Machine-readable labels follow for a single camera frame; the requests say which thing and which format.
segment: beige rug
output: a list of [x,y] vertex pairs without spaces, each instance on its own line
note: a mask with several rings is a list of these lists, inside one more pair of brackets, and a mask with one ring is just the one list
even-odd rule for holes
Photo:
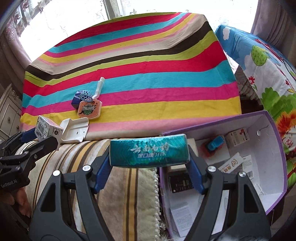
[[[109,142],[106,139],[64,144],[58,151],[38,160],[29,175],[31,183],[25,189],[32,210],[54,170],[75,172],[91,164],[104,153]],[[76,227],[85,232],[75,190],[71,191],[70,196]],[[156,169],[114,167],[97,201],[115,241],[159,240],[160,208]]]

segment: white cabinet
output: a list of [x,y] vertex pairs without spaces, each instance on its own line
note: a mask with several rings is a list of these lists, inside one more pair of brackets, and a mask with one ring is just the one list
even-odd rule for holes
[[11,84],[6,88],[0,99],[0,139],[8,137],[20,131],[22,102],[12,90]]

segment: cabinet drawer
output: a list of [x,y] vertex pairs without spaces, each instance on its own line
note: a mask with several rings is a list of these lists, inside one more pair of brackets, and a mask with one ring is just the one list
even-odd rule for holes
[[12,123],[12,127],[10,130],[9,136],[13,136],[15,133],[18,133],[20,131],[20,116],[18,114],[15,115],[15,119]]
[[3,121],[0,126],[0,130],[7,136],[9,136],[10,134],[10,130],[16,114],[17,112],[14,110],[14,108],[10,104],[8,104],[3,117]]

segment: blue gripper pad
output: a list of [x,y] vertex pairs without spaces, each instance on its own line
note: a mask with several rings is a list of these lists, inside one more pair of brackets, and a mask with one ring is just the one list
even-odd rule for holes
[[203,185],[203,178],[200,173],[200,170],[198,169],[196,163],[194,162],[192,156],[190,155],[190,161],[189,163],[185,164],[189,177],[191,179],[191,182],[193,184],[194,189],[196,189],[200,194],[204,194],[206,189]]
[[100,169],[96,174],[96,184],[94,186],[94,190],[96,193],[98,193],[101,189],[105,187],[111,170],[112,166],[110,166],[109,155],[107,155],[103,164],[101,165]]
[[36,139],[36,135],[35,135],[35,128],[32,128],[26,132],[24,132],[22,134],[22,137],[20,138],[20,141],[22,143],[28,143],[30,141],[33,141],[34,139]]

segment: hand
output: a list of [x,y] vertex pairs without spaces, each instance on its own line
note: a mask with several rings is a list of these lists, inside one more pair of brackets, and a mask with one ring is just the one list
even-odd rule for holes
[[9,205],[13,205],[17,202],[19,204],[19,211],[21,214],[28,217],[31,215],[32,209],[24,188],[18,189],[16,192],[13,192],[13,194],[0,191],[0,201]]

